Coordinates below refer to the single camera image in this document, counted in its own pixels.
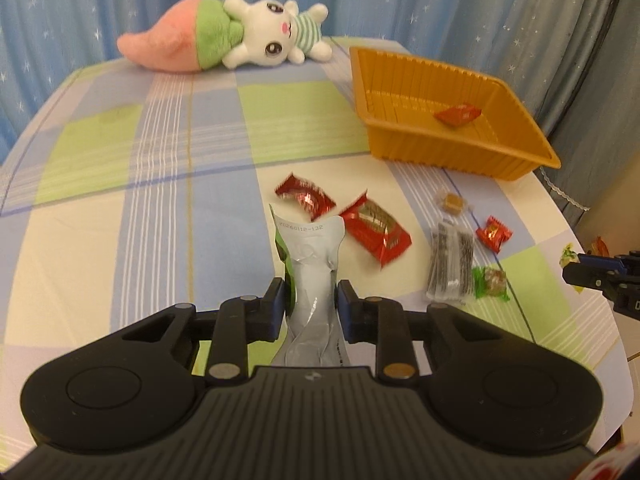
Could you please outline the white green snack pouch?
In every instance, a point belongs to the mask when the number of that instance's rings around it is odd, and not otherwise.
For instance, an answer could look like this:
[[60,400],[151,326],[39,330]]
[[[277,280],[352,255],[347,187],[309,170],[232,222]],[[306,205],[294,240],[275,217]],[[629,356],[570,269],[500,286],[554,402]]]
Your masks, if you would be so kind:
[[342,217],[296,223],[272,216],[276,247],[290,285],[286,336],[274,366],[347,366],[344,336],[335,307],[338,254],[345,237]]

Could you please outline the green candy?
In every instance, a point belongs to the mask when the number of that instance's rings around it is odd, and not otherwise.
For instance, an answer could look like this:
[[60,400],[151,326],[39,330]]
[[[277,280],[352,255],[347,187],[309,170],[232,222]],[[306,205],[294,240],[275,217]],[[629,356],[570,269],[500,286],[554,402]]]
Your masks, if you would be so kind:
[[492,297],[503,301],[509,300],[508,280],[503,270],[491,266],[476,266],[472,269],[472,277],[476,298]]

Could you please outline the black clear snack packet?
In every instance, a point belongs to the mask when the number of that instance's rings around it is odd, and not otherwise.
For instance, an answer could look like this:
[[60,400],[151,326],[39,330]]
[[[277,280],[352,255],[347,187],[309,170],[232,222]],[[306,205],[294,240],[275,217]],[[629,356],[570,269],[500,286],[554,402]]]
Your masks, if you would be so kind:
[[427,299],[460,306],[474,292],[472,233],[462,226],[441,221],[432,229],[431,266],[428,271]]

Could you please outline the large red snack packet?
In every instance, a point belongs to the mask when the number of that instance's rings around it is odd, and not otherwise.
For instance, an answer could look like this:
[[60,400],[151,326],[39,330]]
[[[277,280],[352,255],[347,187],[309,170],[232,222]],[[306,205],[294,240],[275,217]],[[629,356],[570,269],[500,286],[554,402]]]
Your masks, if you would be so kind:
[[409,233],[367,192],[340,212],[346,232],[351,235],[381,268],[387,266],[412,245]]

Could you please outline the small red candy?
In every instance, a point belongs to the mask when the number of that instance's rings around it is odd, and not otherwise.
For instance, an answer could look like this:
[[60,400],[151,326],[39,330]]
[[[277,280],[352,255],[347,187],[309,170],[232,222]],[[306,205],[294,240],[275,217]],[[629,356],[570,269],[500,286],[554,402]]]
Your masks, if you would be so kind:
[[494,254],[498,254],[513,235],[512,231],[494,216],[489,216],[485,225],[475,230],[475,234],[480,242]]

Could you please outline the red twisted candy wrapper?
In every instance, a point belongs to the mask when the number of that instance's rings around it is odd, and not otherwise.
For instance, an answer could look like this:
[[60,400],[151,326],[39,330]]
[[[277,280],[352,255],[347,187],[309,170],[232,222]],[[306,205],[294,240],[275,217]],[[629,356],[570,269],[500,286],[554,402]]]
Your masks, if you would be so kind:
[[295,200],[306,211],[311,221],[318,220],[336,206],[334,200],[322,188],[295,174],[290,174],[274,192],[281,198]]

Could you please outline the clear wrapped brown candy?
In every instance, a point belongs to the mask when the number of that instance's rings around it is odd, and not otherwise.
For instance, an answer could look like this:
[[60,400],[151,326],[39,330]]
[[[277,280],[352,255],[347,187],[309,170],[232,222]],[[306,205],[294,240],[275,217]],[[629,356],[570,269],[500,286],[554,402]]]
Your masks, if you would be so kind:
[[454,217],[459,217],[474,210],[474,206],[465,198],[449,190],[439,190],[436,193],[435,203],[441,211]]

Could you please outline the checkered tablecloth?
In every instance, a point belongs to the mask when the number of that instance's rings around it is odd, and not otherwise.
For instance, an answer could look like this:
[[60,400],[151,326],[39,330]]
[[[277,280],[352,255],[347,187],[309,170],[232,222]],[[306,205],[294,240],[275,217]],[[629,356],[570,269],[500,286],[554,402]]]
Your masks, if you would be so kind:
[[350,42],[326,64],[156,74],[124,60],[71,74],[43,105],[1,170],[1,463],[32,449],[20,410],[40,365],[180,301],[212,310],[261,295],[283,270],[274,216],[306,212],[280,200],[288,176],[314,182],[338,208],[367,195],[410,234],[380,266],[346,237],[338,274],[363,296],[426,305],[430,235],[446,192],[465,198],[468,228],[497,218],[512,232],[498,266],[507,300],[466,310],[593,370],[604,409],[590,439],[623,425],[634,387],[614,316],[596,292],[562,280],[577,240],[532,174],[500,182],[372,157],[352,107]]

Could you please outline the orange plastic basket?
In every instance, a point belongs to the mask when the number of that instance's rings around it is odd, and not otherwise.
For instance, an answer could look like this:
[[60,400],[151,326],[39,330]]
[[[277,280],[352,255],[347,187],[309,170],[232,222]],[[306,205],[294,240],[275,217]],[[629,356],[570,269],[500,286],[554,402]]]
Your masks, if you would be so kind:
[[515,181],[559,156],[511,88],[466,68],[352,47],[352,90],[370,153]]

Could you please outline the red snack in basket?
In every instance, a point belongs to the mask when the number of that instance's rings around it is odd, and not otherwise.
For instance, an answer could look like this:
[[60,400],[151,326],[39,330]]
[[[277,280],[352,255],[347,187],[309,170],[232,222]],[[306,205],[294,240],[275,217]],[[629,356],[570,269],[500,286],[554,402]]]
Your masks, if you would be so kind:
[[434,117],[448,127],[460,128],[474,122],[481,114],[482,110],[479,107],[469,103],[461,103],[450,106],[446,110],[440,110],[434,114]]

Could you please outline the blue star curtain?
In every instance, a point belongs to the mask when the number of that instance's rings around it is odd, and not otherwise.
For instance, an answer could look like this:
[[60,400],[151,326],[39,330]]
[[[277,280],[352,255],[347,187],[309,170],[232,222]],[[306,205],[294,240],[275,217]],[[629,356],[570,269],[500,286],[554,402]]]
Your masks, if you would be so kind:
[[[2,150],[74,68],[114,58],[120,34],[177,1],[1,0]],[[542,177],[571,224],[596,215],[639,153],[639,0],[296,1],[324,3],[330,35],[507,81],[560,156]]]

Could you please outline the pink green bunny plush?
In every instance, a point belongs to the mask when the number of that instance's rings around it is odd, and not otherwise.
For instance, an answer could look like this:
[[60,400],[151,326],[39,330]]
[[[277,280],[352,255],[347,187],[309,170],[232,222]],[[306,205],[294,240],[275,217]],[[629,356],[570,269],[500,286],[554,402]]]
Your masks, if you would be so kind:
[[145,32],[119,36],[117,49],[165,73],[300,65],[308,58],[325,63],[333,54],[321,30],[328,15],[322,3],[302,11],[295,0],[180,0]]

